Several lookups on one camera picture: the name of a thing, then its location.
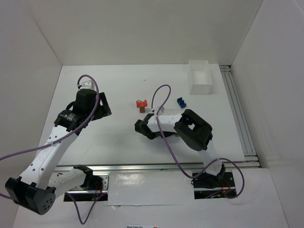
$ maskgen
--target white table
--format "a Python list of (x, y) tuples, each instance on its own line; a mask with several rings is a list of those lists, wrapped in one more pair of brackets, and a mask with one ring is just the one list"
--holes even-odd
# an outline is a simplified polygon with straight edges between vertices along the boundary
[[(165, 105), (165, 114), (184, 111), (176, 99), (182, 97), (192, 109), (213, 127), (214, 147), (220, 157), (244, 161), (240, 139), (232, 115), (219, 66), (210, 65), (213, 88), (210, 95), (189, 95), (186, 69), (188, 65), (118, 65), (118, 66), (63, 66), (55, 94), (47, 115), (40, 145), (44, 144), (57, 115), (75, 100), (77, 79), (88, 74), (105, 92), (112, 115), (91, 122), (69, 147), (59, 165), (102, 164), (160, 164), (173, 163), (161, 138), (148, 140), (134, 130), (139, 113), (136, 100), (148, 100), (157, 87), (169, 84), (171, 97)], [(168, 89), (159, 91), (155, 106), (160, 105)], [(196, 151), (190, 149), (180, 137), (168, 138), (180, 162), (200, 162)]]

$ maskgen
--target label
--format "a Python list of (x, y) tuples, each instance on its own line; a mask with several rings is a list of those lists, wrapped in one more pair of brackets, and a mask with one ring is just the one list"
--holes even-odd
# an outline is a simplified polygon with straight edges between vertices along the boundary
[(160, 226), (127, 224), (125, 228), (160, 228)]

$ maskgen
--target blue object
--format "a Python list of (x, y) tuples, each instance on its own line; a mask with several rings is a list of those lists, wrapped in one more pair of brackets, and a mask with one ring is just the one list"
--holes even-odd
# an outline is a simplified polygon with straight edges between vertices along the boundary
[(185, 101), (182, 99), (182, 97), (177, 98), (177, 103), (179, 104), (180, 108), (185, 108), (186, 107), (186, 103)]

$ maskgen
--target white plastic container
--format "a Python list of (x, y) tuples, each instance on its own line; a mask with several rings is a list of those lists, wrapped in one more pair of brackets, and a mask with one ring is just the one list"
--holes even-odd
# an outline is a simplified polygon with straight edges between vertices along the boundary
[(213, 86), (208, 61), (189, 61), (188, 87), (190, 95), (208, 95)]

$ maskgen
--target cable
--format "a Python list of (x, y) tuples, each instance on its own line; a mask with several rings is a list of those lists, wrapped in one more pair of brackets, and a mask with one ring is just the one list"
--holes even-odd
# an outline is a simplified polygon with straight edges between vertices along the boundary
[(158, 88), (156, 89), (156, 91), (154, 92), (153, 97), (152, 97), (151, 109), (153, 109), (153, 102), (154, 102), (154, 98), (155, 98), (155, 95), (156, 95), (157, 91), (158, 91), (159, 89), (161, 89), (162, 87), (165, 87), (165, 86), (169, 88), (169, 92), (168, 92), (168, 95), (167, 95), (165, 101), (162, 103), (162, 105), (159, 107), (159, 109), (158, 109), (157, 112), (156, 112), (156, 122), (157, 122), (158, 128), (160, 129), (160, 133), (161, 133), (162, 139), (164, 140), (164, 142), (165, 142), (165, 144), (166, 144), (166, 146), (167, 146), (167, 148), (168, 148), (168, 150), (169, 150), (169, 152), (170, 152), (172, 158), (174, 159), (176, 165), (179, 167), (180, 171), (181, 171), (183, 174), (185, 174), (186, 177), (188, 177), (188, 178), (190, 178), (190, 179), (196, 179), (196, 178), (198, 178), (202, 173), (204, 173), (204, 172), (206, 171), (206, 169), (207, 169), (210, 165), (212, 165), (212, 164), (215, 163), (216, 161), (218, 161), (218, 160), (225, 160), (225, 161), (228, 161), (228, 162), (231, 163), (233, 166), (235, 166), (236, 169), (239, 171), (239, 173), (241, 174), (241, 177), (242, 177), (242, 181), (243, 181), (243, 182), (242, 182), (242, 188), (241, 188), (240, 192), (239, 192), (236, 196), (234, 196), (234, 197), (227, 197), (227, 198), (228, 198), (228, 199), (234, 199), (234, 198), (238, 197), (240, 194), (242, 194), (242, 192), (243, 192), (243, 190), (244, 190), (244, 187), (245, 187), (245, 178), (244, 178), (244, 175), (243, 175), (241, 169), (240, 169), (233, 161), (231, 161), (231, 160), (229, 160), (229, 159), (227, 159), (227, 158), (218, 158), (218, 159), (214, 159), (214, 160), (212, 160), (208, 165), (206, 165), (206, 166), (202, 169), (202, 171), (200, 171), (200, 172), (199, 172), (197, 175), (195, 175), (195, 176), (190, 176), (190, 175), (182, 168), (181, 164), (178, 162), (177, 158), (175, 157), (175, 154), (174, 154), (173, 150), (171, 149), (171, 147), (170, 147), (170, 145), (169, 145), (169, 142), (167, 141), (167, 139), (166, 139), (166, 137), (165, 137), (165, 135), (164, 135), (164, 133), (163, 133), (163, 131), (162, 131), (162, 127), (161, 127), (160, 121), (159, 121), (159, 119), (158, 119), (158, 113), (160, 112), (160, 110), (163, 108), (163, 106), (165, 105), (165, 103), (167, 102), (167, 100), (168, 100), (169, 97), (170, 97), (170, 94), (171, 94), (171, 86), (169, 86), (168, 84), (164, 84), (164, 85), (161, 85), (160, 87), (158, 87)]
[[(58, 142), (60, 142), (60, 141), (62, 141), (62, 140), (64, 140), (64, 139), (66, 139), (67, 137), (71, 136), (72, 134), (78, 132), (79, 130), (81, 130), (81, 129), (82, 129), (82, 128), (91, 120), (91, 118), (92, 118), (93, 115), (94, 115), (94, 112), (95, 112), (95, 110), (96, 110), (96, 108), (97, 108), (97, 106), (98, 106), (98, 103), (99, 103), (99, 89), (98, 89), (98, 85), (97, 85), (97, 82), (96, 82), (90, 75), (82, 75), (82, 76), (80, 76), (80, 78), (79, 78), (78, 81), (77, 81), (77, 86), (78, 86), (78, 88), (80, 88), (79, 82), (80, 82), (80, 80), (81, 80), (83, 77), (88, 77), (88, 78), (90, 78), (90, 79), (93, 81), (93, 83), (94, 83), (94, 85), (95, 85), (95, 87), (96, 87), (96, 101), (95, 101), (95, 105), (94, 105), (94, 107), (93, 107), (93, 109), (92, 109), (90, 115), (82, 122), (82, 124), (80, 124), (76, 129), (74, 129), (73, 131), (69, 132), (69, 133), (66, 134), (65, 136), (61, 137), (60, 139), (57, 139), (57, 140), (53, 141), (53, 144), (56, 144), (56, 143), (58, 143)], [(6, 158), (10, 158), (10, 157), (13, 157), (13, 156), (16, 156), (16, 155), (23, 154), (23, 153), (28, 153), (28, 152), (32, 152), (32, 151), (42, 150), (42, 149), (45, 149), (45, 148), (47, 148), (47, 147), (49, 147), (49, 146), (51, 146), (51, 145), (52, 145), (52, 144), (47, 144), (47, 145), (43, 145), (43, 146), (40, 146), (40, 147), (37, 147), (37, 148), (28, 149), (28, 150), (19, 151), (19, 152), (16, 152), (16, 153), (8, 154), (8, 155), (5, 155), (5, 156), (1, 157), (1, 158), (0, 158), (0, 161), (4, 160), (4, 159), (6, 159)], [(7, 199), (11, 199), (10, 196), (6, 196), (6, 195), (4, 195), (4, 194), (2, 194), (2, 193), (0, 193), (0, 196), (2, 196), (2, 197), (4, 197), (4, 198), (7, 198)]]
[(82, 225), (84, 225), (84, 224), (86, 223), (86, 221), (88, 220), (88, 218), (89, 218), (89, 216), (90, 216), (90, 214), (91, 214), (91, 211), (92, 211), (94, 205), (96, 204), (96, 202), (97, 202), (100, 198), (102, 198), (102, 197), (105, 195), (105, 193), (102, 194), (102, 195), (100, 195), (100, 196), (94, 201), (94, 203), (92, 204), (92, 206), (91, 206), (91, 208), (90, 208), (90, 210), (89, 210), (89, 213), (88, 213), (88, 215), (86, 216), (86, 219), (85, 219), (84, 222), (82, 221), (82, 219), (81, 219), (81, 217), (80, 217), (79, 208), (78, 208), (78, 206), (77, 206), (76, 200), (74, 199), (74, 197), (73, 197), (70, 193), (67, 193), (67, 192), (66, 192), (66, 195), (67, 195), (69, 198), (71, 198), (71, 200), (73, 201), (73, 203), (74, 203), (74, 205), (75, 205), (75, 208), (76, 208), (76, 211), (77, 211), (77, 215), (78, 215), (79, 222), (80, 222)]

